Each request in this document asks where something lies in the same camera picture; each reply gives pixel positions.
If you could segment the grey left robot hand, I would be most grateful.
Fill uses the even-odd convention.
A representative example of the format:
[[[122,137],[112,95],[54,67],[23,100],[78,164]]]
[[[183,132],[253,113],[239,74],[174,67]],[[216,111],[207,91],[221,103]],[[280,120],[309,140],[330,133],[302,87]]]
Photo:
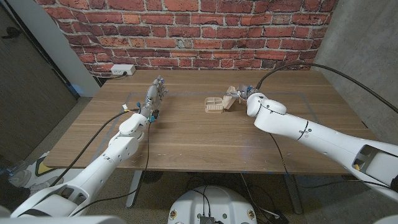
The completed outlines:
[[[150,122],[153,122],[158,117],[162,100],[169,92],[164,82],[164,79],[160,75],[152,82],[147,91],[144,103],[140,107],[139,114],[145,116]]]

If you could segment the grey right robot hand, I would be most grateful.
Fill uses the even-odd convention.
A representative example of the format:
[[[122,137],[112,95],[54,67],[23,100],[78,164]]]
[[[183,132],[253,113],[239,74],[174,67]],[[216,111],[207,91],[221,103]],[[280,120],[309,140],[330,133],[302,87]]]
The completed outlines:
[[[230,86],[224,95],[235,99],[247,100],[254,93],[257,93],[257,89],[254,86],[240,84],[238,87]]]

